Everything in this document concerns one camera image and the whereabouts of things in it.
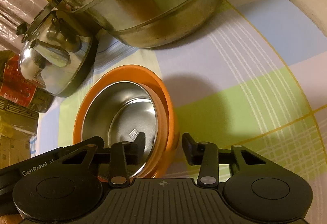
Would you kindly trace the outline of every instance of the table surface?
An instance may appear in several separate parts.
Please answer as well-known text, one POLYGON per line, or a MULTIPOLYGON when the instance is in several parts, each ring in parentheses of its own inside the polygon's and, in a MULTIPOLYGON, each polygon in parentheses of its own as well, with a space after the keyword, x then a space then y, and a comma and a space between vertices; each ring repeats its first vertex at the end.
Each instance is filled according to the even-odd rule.
MULTIPOLYGON (((228 148, 243 144, 306 179, 306 219, 327 219, 327 38, 288 0, 224 0, 197 32, 156 49, 104 33, 78 92, 40 114, 36 153, 72 144, 84 96, 103 74, 138 64, 165 83, 181 133, 228 148)), ((179 146, 165 177, 197 177, 179 146)), ((229 177, 220 167, 220 180, 229 177)))

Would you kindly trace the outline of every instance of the cardboard box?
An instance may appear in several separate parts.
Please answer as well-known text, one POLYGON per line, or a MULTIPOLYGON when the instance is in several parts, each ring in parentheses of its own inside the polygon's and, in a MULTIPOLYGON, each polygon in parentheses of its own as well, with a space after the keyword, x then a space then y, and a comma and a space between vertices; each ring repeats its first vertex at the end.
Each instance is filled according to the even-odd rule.
POLYGON ((27 160, 30 156, 29 142, 0 136, 0 168, 27 160))
POLYGON ((0 110, 0 133, 6 137, 19 141, 29 141, 36 134, 35 120, 0 110))

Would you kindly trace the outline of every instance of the orange bowl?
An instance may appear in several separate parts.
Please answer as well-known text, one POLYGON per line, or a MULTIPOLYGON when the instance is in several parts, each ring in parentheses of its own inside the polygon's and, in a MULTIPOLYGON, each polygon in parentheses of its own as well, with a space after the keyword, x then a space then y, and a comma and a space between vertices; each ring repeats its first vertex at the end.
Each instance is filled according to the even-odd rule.
POLYGON ((82 140, 84 118, 94 98, 107 85, 118 81, 132 81, 143 85, 149 93, 153 91, 159 97, 164 106, 166 116, 168 116, 168 136, 160 137, 158 142, 155 143, 149 161, 146 163, 143 170, 137 175, 137 177, 142 178, 159 178, 166 173, 168 166, 174 158, 179 142, 179 129, 167 88, 154 72, 143 66, 124 65, 117 67, 104 74, 91 87, 81 104, 75 120, 73 143, 76 144, 82 140))

